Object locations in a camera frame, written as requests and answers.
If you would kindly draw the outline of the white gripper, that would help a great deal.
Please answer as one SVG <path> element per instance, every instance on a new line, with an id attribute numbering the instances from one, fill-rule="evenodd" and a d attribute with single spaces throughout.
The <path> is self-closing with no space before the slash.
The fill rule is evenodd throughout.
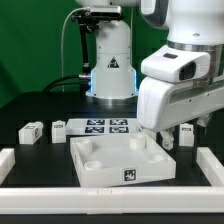
<path id="1" fill-rule="evenodd" d="M 205 88 L 194 88 L 192 81 L 172 84 L 146 77 L 139 88 L 137 121 L 152 132 L 161 131 L 163 148 L 172 149 L 174 137 L 169 128 L 198 117 L 197 124 L 206 127 L 210 120 L 208 113 L 222 108 L 223 77 Z"/>

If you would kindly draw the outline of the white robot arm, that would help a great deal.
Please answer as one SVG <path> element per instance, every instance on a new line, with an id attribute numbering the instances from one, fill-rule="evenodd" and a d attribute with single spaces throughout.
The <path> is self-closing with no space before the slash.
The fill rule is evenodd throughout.
<path id="1" fill-rule="evenodd" d="M 76 0 L 99 25 L 97 63 L 87 95 L 100 101 L 137 96 L 137 122 L 154 133 L 224 107 L 224 0 Z M 147 24 L 168 31 L 167 43 L 141 62 L 135 83 L 131 34 L 118 20 L 140 8 Z"/>

